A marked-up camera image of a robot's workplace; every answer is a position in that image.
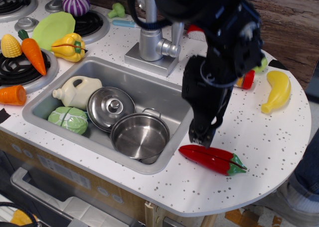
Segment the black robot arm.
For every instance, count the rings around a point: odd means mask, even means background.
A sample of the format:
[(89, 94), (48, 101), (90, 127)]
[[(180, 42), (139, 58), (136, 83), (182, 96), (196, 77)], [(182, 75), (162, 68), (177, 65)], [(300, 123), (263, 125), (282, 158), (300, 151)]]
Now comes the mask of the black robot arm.
[(146, 19), (141, 21), (136, 0), (128, 0), (141, 34), (125, 55), (127, 64), (148, 70), (158, 67), (160, 73), (168, 73), (180, 54), (184, 24), (204, 31), (207, 54), (188, 60), (182, 97), (193, 109), (190, 141), (209, 147), (234, 84), (262, 63), (259, 13), (246, 0), (145, 0), (145, 5)]

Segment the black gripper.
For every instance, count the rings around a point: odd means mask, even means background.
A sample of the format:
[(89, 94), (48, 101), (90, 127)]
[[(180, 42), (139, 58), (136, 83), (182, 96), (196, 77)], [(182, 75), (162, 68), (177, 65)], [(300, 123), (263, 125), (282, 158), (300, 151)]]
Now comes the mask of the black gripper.
[[(216, 129), (223, 122), (233, 87), (215, 87), (206, 83), (201, 76), (205, 57), (192, 56), (185, 67), (182, 80), (182, 98), (192, 107), (193, 119), (189, 125), (188, 136), (191, 143), (209, 148)], [(201, 138), (194, 130), (200, 127)]]

